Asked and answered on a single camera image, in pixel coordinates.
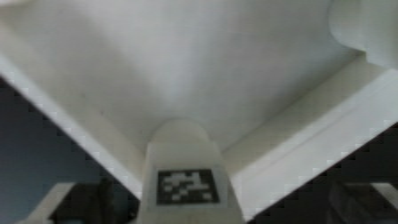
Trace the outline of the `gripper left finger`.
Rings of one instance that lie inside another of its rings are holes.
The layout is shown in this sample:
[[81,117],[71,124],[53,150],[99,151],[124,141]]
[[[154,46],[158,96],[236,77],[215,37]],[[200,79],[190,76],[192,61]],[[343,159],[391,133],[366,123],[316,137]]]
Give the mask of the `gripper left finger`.
[[16,224],[117,224],[112,182],[58,183]]

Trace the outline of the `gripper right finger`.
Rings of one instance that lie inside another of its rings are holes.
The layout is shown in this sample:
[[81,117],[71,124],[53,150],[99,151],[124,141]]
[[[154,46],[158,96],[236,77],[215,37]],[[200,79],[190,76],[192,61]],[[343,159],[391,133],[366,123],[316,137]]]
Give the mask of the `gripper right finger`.
[[398,224],[398,185],[335,182],[327,224]]

